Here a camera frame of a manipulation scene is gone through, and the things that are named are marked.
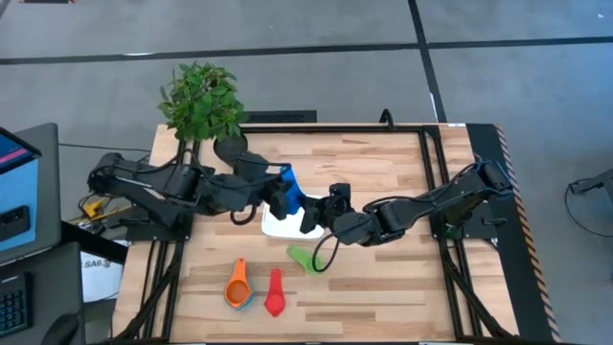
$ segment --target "red object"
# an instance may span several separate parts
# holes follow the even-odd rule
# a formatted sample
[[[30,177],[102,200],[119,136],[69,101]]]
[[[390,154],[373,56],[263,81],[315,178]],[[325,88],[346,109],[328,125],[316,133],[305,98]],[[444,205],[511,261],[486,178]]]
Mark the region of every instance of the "red object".
[[[275,317],[279,316],[285,309],[284,288],[281,285],[281,270],[278,268],[270,271],[270,287],[268,288],[268,297],[266,297],[264,306]]]

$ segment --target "green leaves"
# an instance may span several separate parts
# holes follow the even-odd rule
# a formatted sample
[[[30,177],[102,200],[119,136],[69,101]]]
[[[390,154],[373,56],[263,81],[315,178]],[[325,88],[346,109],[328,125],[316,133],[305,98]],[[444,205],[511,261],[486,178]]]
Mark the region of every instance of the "green leaves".
[[[175,136],[183,140],[224,140],[240,136],[240,124],[246,120],[243,105],[236,98],[237,78],[223,67],[206,62],[200,66],[179,64],[181,76],[172,70],[171,89],[160,87],[162,102],[158,109],[176,128]]]

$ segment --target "blue object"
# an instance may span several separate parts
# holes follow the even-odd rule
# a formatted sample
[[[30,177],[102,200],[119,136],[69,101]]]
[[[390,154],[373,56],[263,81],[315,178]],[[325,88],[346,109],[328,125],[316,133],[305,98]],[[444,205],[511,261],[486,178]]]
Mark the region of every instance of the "blue object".
[[[34,241],[37,190],[37,159],[0,175],[0,214],[23,205],[30,208],[30,228],[10,239],[0,241],[0,251]]]
[[[296,180],[296,175],[294,174],[294,171],[292,171],[291,167],[282,167],[281,177],[284,182],[291,183],[291,187],[289,187],[289,190],[285,192],[285,197],[287,198],[287,213],[289,215],[295,215],[298,213],[298,210],[300,210],[300,202],[298,199],[301,196],[305,196],[305,194],[300,190],[298,181]]]

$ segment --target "potted plant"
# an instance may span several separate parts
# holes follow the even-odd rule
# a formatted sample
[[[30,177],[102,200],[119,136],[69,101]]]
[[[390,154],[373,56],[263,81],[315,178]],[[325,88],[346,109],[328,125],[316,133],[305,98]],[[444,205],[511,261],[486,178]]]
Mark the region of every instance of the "potted plant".
[[[236,98],[237,88],[230,82],[237,78],[208,62],[204,66],[180,63],[179,69],[182,75],[178,78],[172,70],[171,91],[167,94],[164,86],[160,88],[163,101],[158,108],[168,119],[168,127],[176,128],[174,136],[179,140],[215,138],[217,157],[233,166],[248,147],[239,126],[246,115]]]

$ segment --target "green object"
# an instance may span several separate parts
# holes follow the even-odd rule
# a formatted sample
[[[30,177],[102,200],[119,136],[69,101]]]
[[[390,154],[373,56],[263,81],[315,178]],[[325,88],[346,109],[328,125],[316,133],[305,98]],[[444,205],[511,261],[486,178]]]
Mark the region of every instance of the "green object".
[[[298,264],[300,264],[305,269],[307,274],[319,274],[319,272],[315,272],[315,269],[313,269],[313,254],[311,254],[310,252],[306,251],[301,247],[290,245],[287,250],[285,250],[285,253],[287,253],[290,258],[298,262]],[[315,264],[317,265],[317,267],[323,266],[322,261],[319,260],[319,257],[315,258]]]
[[[206,140],[239,137],[239,125],[245,122],[242,103],[236,99],[237,88],[230,83],[237,78],[223,67],[212,63],[192,66],[179,63],[182,75],[172,70],[172,89],[167,94],[160,87],[162,102],[157,106],[169,120],[169,128],[176,128],[179,140]]]

